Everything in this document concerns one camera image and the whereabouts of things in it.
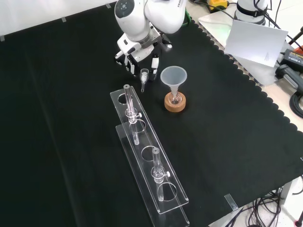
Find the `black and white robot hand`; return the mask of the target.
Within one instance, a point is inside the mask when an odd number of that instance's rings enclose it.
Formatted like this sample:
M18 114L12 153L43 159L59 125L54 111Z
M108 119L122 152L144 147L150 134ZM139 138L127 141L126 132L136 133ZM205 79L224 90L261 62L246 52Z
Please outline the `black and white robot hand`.
M138 77L141 72L139 63L153 53L156 44L157 42L142 48L139 42L133 42L126 34L123 34L117 41L120 51L115 55L115 61L117 64L125 66L134 77Z

